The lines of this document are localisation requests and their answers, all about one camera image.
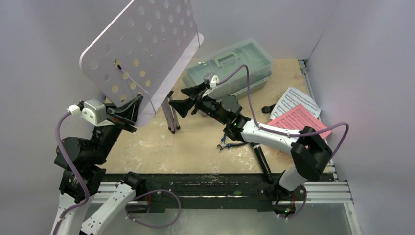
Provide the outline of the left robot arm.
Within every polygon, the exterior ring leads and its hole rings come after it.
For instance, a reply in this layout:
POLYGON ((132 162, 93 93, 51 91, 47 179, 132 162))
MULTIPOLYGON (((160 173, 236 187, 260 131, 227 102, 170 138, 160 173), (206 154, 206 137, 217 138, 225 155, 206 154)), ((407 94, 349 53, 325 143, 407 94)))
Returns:
POLYGON ((93 215, 86 217, 106 174, 101 166, 121 132, 136 131, 135 123, 142 101, 140 94, 120 107, 96 99, 80 101, 70 105, 59 119, 55 127, 57 148, 54 162, 63 169, 63 176, 59 185, 58 212, 51 230, 53 235, 98 235, 128 202, 145 196, 145 178, 133 172, 126 173, 110 198, 93 215), (94 126, 89 139, 61 137, 62 123, 70 116, 80 117, 94 126))

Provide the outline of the white perforated music stand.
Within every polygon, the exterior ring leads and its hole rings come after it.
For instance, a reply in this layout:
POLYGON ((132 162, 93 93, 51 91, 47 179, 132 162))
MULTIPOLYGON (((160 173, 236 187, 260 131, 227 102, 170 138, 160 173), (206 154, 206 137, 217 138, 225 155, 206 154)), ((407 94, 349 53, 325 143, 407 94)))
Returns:
POLYGON ((115 105, 143 96, 135 121, 146 126, 204 37, 187 0, 132 0, 82 52, 79 66, 115 105))

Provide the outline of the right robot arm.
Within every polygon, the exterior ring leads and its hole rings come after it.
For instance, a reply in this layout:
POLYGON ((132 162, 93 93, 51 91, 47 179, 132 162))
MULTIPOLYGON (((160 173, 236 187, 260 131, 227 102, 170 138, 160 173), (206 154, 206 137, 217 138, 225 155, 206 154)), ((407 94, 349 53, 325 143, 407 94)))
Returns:
POLYGON ((279 149, 292 156, 294 166, 285 171, 275 185, 276 196, 287 199, 299 185, 318 181, 333 152, 311 127, 302 130, 281 129, 261 123, 241 114, 242 106, 233 95, 215 100, 208 95, 206 84, 184 88, 185 100, 171 100, 170 106, 181 117, 189 112, 205 113, 225 126, 223 132, 233 141, 257 143, 279 149))

